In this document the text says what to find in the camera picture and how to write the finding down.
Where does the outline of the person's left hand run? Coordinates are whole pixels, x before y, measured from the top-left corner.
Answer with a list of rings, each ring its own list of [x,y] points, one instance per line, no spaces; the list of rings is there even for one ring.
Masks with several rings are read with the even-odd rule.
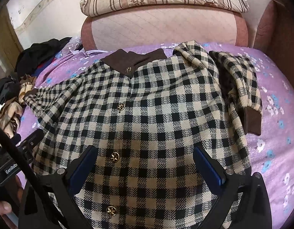
[[[24,190],[22,188],[20,178],[17,175],[15,176],[15,180],[12,182],[12,184],[16,184],[16,197],[18,198],[18,201],[21,202]],[[12,213],[11,205],[6,201],[0,201],[0,216],[9,228],[18,229],[18,227],[8,218],[7,215],[10,213]]]

